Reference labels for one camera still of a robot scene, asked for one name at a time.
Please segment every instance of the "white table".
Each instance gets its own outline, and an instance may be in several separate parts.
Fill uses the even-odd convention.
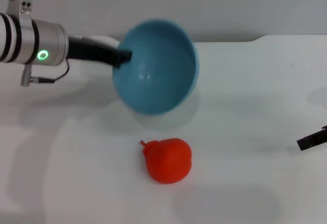
[[[2,64],[0,223],[326,223],[327,145],[296,140],[327,125],[327,36],[197,49],[195,91],[156,118],[117,98],[109,66],[73,61],[55,85],[23,88],[22,66]],[[159,185],[139,141],[171,137],[189,142],[193,167]]]

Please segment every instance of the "black stripe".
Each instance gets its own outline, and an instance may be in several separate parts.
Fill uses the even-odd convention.
[[[4,51],[0,57],[0,62],[4,61],[5,58],[7,57],[9,50],[10,50],[10,45],[11,45],[11,27],[10,27],[10,22],[8,20],[8,18],[6,17],[6,15],[4,15],[3,13],[0,13],[1,17],[4,19],[5,22],[5,27],[6,27],[6,44],[5,44],[5,48]]]
[[[34,30],[34,49],[31,58],[28,61],[26,61],[25,64],[32,63],[33,60],[36,58],[37,53],[39,52],[40,34],[39,34],[39,29],[37,28],[37,24],[34,22],[34,20],[32,20],[32,26]]]
[[[20,48],[21,48],[21,28],[20,28],[19,20],[14,15],[9,15],[9,16],[14,21],[14,24],[16,26],[17,37],[16,37],[16,46],[15,46],[14,53],[12,54],[11,58],[7,61],[7,63],[11,63],[11,62],[14,62],[16,60],[16,58],[19,55]]]

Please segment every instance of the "white surface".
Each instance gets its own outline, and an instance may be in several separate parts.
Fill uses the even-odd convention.
[[[33,17],[69,34],[125,35],[149,18],[181,24],[197,41],[266,34],[326,34],[327,0],[34,0]],[[7,0],[0,0],[0,11]]]
[[[195,91],[156,118],[119,101],[108,66],[73,62],[55,85],[23,88],[22,66],[1,65],[0,223],[325,223],[327,145],[300,152],[296,140],[327,125],[326,46],[199,43]],[[139,140],[171,137],[189,142],[193,168],[158,185]]]

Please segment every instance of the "white wall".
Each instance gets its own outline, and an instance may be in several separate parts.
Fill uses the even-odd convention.
[[[327,0],[35,0],[33,15],[72,34],[122,36],[153,17],[178,22],[196,40],[327,33]]]

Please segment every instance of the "black object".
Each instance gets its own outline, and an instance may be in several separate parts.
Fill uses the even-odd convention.
[[[68,59],[98,61],[120,68],[122,63],[132,58],[131,51],[118,50],[114,47],[90,39],[69,38]]]
[[[297,141],[301,151],[327,142],[327,126],[322,127],[322,129],[322,131],[316,132]]]

